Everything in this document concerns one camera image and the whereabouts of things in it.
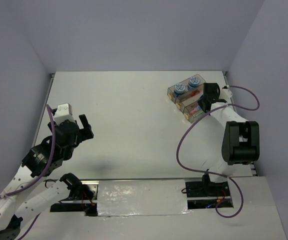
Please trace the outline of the blue round jar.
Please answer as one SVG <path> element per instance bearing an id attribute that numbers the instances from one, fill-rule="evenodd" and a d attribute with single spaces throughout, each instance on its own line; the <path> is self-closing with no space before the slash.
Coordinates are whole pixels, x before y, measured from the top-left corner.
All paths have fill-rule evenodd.
<path id="1" fill-rule="evenodd" d="M 186 85 L 183 83 L 177 83 L 174 85 L 174 95 L 180 96 L 186 92 Z"/>
<path id="2" fill-rule="evenodd" d="M 201 79 L 198 76 L 192 76 L 189 78 L 187 89 L 190 91 L 191 89 L 197 88 L 201 83 Z"/>

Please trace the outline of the pink correction tape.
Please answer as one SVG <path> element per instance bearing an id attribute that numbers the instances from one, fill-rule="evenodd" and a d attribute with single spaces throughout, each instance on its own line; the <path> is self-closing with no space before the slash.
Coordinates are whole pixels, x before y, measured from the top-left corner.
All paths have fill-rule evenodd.
<path id="1" fill-rule="evenodd" d="M 199 106 L 197 106 L 190 111 L 190 114 L 194 115 L 194 114 L 198 113 L 200 110 L 201 110 L 201 108 Z"/>

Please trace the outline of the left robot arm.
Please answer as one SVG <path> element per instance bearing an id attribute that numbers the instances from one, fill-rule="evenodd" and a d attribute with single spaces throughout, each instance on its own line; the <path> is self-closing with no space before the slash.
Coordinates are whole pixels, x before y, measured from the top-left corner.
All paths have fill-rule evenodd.
<path id="1" fill-rule="evenodd" d="M 87 117 L 82 114 L 79 119 L 83 128 L 79 128 L 75 120 L 55 123 L 50 127 L 55 131 L 55 142 L 51 136 L 46 137 L 41 144 L 32 147 L 22 160 L 16 175 L 0 196 L 0 240 L 16 239 L 29 221 L 59 201 L 93 198 L 90 188 L 72 173 L 64 174 L 49 188 L 29 198 L 34 189 L 29 184 L 33 180 L 43 171 L 46 171 L 43 177 L 48 177 L 73 156 L 80 143 L 93 139 Z"/>

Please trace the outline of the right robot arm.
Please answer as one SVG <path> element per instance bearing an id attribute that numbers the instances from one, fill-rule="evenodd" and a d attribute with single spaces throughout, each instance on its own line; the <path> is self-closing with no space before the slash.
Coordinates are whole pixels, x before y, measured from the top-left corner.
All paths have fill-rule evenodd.
<path id="1" fill-rule="evenodd" d="M 260 156 L 260 127 L 238 115 L 225 99 L 216 83 L 203 85 L 199 107 L 217 120 L 224 129 L 219 160 L 202 176 L 201 190 L 207 196 L 223 192 L 229 177 L 238 166 L 249 165 Z"/>

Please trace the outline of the green correction tape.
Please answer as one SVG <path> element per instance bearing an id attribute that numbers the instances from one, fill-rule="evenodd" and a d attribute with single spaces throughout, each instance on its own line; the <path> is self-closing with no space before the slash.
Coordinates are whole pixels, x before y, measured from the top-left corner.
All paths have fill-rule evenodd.
<path id="1" fill-rule="evenodd" d="M 198 112 L 195 117 L 196 118 L 200 118 L 202 115 L 204 115 L 205 113 L 204 112 Z"/>

